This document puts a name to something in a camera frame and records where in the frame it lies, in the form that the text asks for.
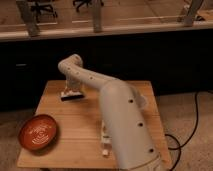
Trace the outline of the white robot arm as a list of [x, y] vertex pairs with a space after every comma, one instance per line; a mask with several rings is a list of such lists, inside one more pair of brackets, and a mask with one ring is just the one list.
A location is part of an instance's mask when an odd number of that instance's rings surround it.
[[99, 91], [102, 119], [110, 136], [118, 168], [123, 171], [166, 171], [141, 111], [145, 98], [127, 82], [84, 69], [79, 55], [58, 63], [72, 91], [81, 84]]

